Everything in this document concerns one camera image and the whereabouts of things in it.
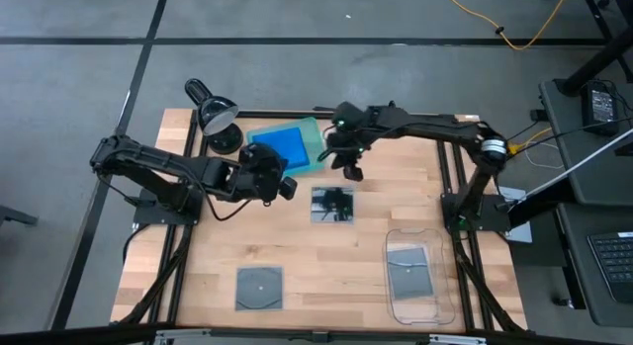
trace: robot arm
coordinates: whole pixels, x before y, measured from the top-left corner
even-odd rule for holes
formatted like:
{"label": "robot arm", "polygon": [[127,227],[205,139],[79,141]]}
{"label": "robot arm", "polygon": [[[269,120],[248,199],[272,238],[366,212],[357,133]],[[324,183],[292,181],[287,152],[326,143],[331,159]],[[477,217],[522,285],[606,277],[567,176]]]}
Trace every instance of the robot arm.
{"label": "robot arm", "polygon": [[336,157],[332,168],[343,168],[345,178],[362,181],[356,162],[380,138],[414,136],[456,143],[466,149],[478,167],[497,174],[505,164],[505,140],[486,123],[459,122],[453,116],[413,116],[393,102],[389,106],[369,107],[361,111],[344,102],[332,116],[335,132],[327,136],[327,150]]}
{"label": "robot arm", "polygon": [[[90,159],[100,175],[123,175],[145,187],[159,202],[174,210],[185,208],[193,187],[220,201],[274,201],[279,193],[293,198],[297,182],[282,176],[288,161],[264,144],[251,143],[239,152],[237,161],[219,157],[184,157],[144,146],[128,136],[104,138]],[[188,181],[190,186],[164,181],[162,172]]]}
{"label": "robot arm", "polygon": [[[412,116],[393,102],[389,106],[369,107],[364,112],[342,103],[334,111],[332,122],[335,131],[327,136],[327,149],[319,160],[334,153],[332,168],[343,168],[345,178],[353,181],[363,180],[362,170],[356,163],[380,138],[415,136],[464,147],[477,169],[456,195],[443,196],[449,228],[468,229],[466,221],[478,222],[488,210],[489,215],[498,215],[495,209],[504,200],[501,196],[485,196],[484,190],[505,166],[506,141],[488,124],[459,122],[443,115]],[[491,224],[499,230],[509,229],[507,222],[495,219]]]}

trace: square coaster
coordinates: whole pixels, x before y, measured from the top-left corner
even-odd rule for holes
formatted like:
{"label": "square coaster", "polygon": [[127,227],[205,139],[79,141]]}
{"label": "square coaster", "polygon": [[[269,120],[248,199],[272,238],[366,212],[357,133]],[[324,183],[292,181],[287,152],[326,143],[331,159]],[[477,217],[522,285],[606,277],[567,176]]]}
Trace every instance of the square coaster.
{"label": "square coaster", "polygon": [[283,269],[244,267],[237,269],[235,310],[274,310],[283,308]]}
{"label": "square coaster", "polygon": [[433,284],[423,248],[387,252],[392,299],[433,296]]}
{"label": "square coaster", "polygon": [[351,187],[313,187],[312,222],[354,221],[354,190]]}

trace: yellow cable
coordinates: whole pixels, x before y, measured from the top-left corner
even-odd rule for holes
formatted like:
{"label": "yellow cable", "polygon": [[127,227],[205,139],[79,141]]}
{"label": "yellow cable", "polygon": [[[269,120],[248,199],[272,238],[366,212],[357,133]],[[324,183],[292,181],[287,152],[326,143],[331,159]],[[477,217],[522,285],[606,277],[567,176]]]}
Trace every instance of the yellow cable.
{"label": "yellow cable", "polygon": [[[462,4],[460,4],[457,0],[450,0],[450,1],[452,1],[455,5],[460,7],[460,9],[462,9],[465,12],[467,12],[468,14],[474,15],[474,16],[480,18],[480,19],[484,19],[487,22],[491,23],[495,27],[495,29],[500,28],[500,26],[497,23],[495,23],[493,21],[493,19],[468,9],[467,7],[465,7]],[[527,45],[525,45],[525,46],[516,46],[516,45],[514,45],[514,44],[512,44],[510,42],[510,40],[507,38],[507,36],[503,32],[501,32],[499,34],[505,40],[505,43],[507,43],[507,45],[509,45],[512,49],[524,50],[524,49],[532,46],[532,44],[541,36],[541,34],[543,34],[543,32],[545,31],[545,28],[547,28],[547,26],[550,25],[550,22],[552,21],[552,19],[554,19],[554,17],[556,16],[556,13],[558,13],[558,10],[561,8],[561,5],[563,5],[564,1],[565,0],[559,0],[558,4],[556,4],[556,7],[554,8],[554,11],[552,11],[552,14],[550,15],[550,17],[547,19],[545,24],[543,24],[543,26],[541,27],[541,30],[539,30],[538,33],[536,33],[536,36],[534,36],[534,39],[532,39],[529,43],[527,43]]]}
{"label": "yellow cable", "polygon": [[509,151],[510,151],[510,155],[515,155],[515,154],[516,154],[516,152],[518,152],[518,150],[519,150],[519,149],[521,149],[521,148],[523,148],[523,147],[525,147],[525,146],[529,145],[529,143],[530,143],[530,142],[532,142],[532,141],[533,141],[536,137],[538,137],[538,136],[540,136],[540,135],[542,135],[542,134],[544,134],[544,133],[547,133],[547,132],[548,132],[548,131],[550,131],[551,129],[552,129],[552,128],[543,129],[543,130],[541,130],[541,131],[539,131],[539,132],[537,132],[537,133],[533,134],[530,138],[528,138],[528,139],[527,139],[525,142],[523,142],[523,143],[511,143],[511,142],[510,142],[510,143],[507,145],[507,148],[508,148],[508,149],[509,149]]}

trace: clear plastic bin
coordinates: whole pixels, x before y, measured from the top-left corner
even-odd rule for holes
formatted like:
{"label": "clear plastic bin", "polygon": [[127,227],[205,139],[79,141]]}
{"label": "clear plastic bin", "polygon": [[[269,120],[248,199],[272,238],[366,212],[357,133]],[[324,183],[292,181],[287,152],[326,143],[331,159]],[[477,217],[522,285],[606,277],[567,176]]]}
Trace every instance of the clear plastic bin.
{"label": "clear plastic bin", "polygon": [[455,319],[437,230],[390,231],[385,260],[391,312],[399,323],[448,324]]}

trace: black power adapter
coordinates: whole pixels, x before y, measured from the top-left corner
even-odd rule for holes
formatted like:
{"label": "black power adapter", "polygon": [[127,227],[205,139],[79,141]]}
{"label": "black power adapter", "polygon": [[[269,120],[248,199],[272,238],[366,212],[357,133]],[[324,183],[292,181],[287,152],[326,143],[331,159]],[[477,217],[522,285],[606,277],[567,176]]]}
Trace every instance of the black power adapter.
{"label": "black power adapter", "polygon": [[609,92],[606,83],[589,81],[581,91],[583,109],[583,127],[585,131],[614,136],[618,133],[617,101]]}

